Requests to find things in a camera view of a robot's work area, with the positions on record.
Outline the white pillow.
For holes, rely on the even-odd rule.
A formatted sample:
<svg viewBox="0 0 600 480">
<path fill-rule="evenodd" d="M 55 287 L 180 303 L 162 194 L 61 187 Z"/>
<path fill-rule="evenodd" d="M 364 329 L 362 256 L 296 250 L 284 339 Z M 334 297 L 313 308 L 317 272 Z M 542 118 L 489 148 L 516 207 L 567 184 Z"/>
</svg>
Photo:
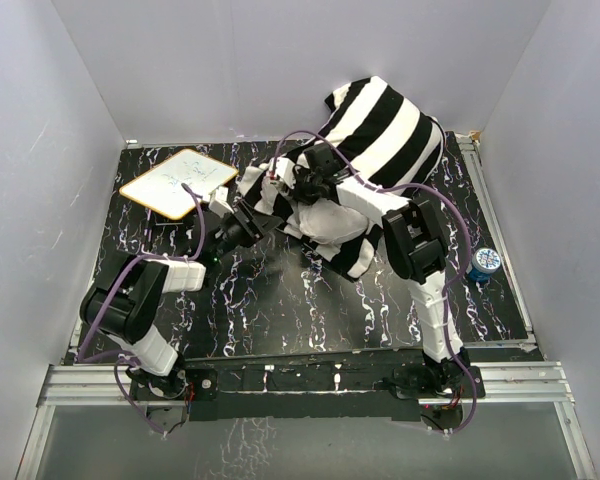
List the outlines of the white pillow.
<svg viewBox="0 0 600 480">
<path fill-rule="evenodd" d="M 318 245 L 336 246 L 367 232 L 370 221 L 361 213 L 320 199 L 312 205 L 290 200 L 291 213 L 284 218 L 282 231 L 297 239 L 307 237 Z"/>
</svg>

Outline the black white striped pillowcase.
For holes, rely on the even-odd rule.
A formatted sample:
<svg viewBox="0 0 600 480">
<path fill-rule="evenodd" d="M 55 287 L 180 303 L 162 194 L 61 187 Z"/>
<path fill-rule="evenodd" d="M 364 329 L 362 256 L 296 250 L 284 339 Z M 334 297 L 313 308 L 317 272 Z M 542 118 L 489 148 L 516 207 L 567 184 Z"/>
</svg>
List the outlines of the black white striped pillowcase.
<svg viewBox="0 0 600 480">
<path fill-rule="evenodd" d="M 323 140 L 331 142 L 361 176 L 383 188 L 424 183 L 437 168 L 445 150 L 445 134 L 436 118 L 423 113 L 409 99 L 378 76 L 350 82 L 325 100 L 331 114 L 317 136 L 287 153 L 291 161 L 305 166 L 303 151 Z M 277 192 L 268 166 L 249 166 L 238 184 L 242 198 L 256 211 L 289 215 L 291 206 Z M 376 253 L 381 227 L 370 223 L 367 232 L 336 246 L 318 245 L 307 237 L 307 247 L 332 268 L 352 279 L 361 277 Z"/>
</svg>

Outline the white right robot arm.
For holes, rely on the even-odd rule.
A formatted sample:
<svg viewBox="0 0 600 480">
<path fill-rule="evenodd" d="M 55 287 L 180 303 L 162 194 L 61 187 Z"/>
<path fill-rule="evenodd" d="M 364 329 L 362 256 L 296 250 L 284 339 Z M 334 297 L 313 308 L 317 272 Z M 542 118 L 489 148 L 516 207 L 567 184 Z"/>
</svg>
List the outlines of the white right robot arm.
<svg viewBox="0 0 600 480">
<path fill-rule="evenodd" d="M 446 278 L 448 246 L 432 205 L 383 188 L 364 178 L 346 162 L 341 169 L 335 158 L 341 153 L 323 141 L 308 149 L 307 167 L 280 156 L 280 146 L 267 168 L 276 188 L 299 202 L 334 201 L 352 209 L 382 228 L 390 266 L 407 282 L 423 335 L 422 349 L 430 367 L 427 388 L 446 397 L 458 389 L 461 373 L 469 373 L 470 360 L 450 313 L 448 291 L 457 277 Z"/>
</svg>

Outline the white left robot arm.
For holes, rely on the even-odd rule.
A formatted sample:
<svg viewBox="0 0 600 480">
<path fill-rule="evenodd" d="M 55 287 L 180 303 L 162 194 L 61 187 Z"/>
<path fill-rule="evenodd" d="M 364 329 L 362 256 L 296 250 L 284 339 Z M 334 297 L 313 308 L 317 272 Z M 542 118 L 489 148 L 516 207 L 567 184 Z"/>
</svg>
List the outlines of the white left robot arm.
<svg viewBox="0 0 600 480">
<path fill-rule="evenodd" d="M 160 334 L 154 319 L 167 293 L 197 292 L 207 274 L 233 250 L 248 248 L 282 224 L 241 200 L 231 207 L 214 201 L 198 213 L 199 238 L 182 256 L 131 254 L 118 251 L 96 276 L 79 310 L 89 326 L 84 345 L 101 333 L 108 336 L 134 364 L 152 376 L 162 397 L 174 399 L 186 387 L 187 376 L 176 368 L 181 356 Z"/>
</svg>

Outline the yellow framed whiteboard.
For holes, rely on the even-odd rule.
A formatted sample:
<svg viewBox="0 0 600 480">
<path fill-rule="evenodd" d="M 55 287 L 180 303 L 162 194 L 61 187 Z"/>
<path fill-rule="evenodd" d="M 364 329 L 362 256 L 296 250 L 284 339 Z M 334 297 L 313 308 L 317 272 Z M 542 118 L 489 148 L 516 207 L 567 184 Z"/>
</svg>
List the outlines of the yellow framed whiteboard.
<svg viewBox="0 0 600 480">
<path fill-rule="evenodd" d="M 214 190 L 237 175 L 235 167 L 186 148 L 123 185 L 119 193 L 169 220 L 180 220 L 196 207 L 183 185 L 199 202 L 208 202 Z"/>
</svg>

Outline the blue white tape roll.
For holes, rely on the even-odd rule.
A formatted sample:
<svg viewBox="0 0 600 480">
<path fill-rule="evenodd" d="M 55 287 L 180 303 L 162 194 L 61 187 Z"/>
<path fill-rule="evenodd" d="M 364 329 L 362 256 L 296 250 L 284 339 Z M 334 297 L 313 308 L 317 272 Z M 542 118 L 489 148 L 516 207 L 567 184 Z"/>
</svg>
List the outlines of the blue white tape roll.
<svg viewBox="0 0 600 480">
<path fill-rule="evenodd" d="M 495 249 L 479 248 L 470 260 L 466 276 L 472 282 L 484 284 L 493 277 L 501 266 L 501 257 Z"/>
</svg>

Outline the aluminium table frame rail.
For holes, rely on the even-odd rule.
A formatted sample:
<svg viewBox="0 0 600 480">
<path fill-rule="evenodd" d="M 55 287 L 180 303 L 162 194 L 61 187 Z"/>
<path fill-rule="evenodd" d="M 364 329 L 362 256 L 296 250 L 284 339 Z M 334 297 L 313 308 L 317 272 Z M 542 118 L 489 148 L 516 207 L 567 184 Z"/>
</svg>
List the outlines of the aluminium table frame rail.
<svg viewBox="0 0 600 480">
<path fill-rule="evenodd" d="M 49 370 L 21 479 L 593 479 L 561 364 L 476 362 L 441 391 L 411 350 L 195 359 L 152 394 Z"/>
</svg>

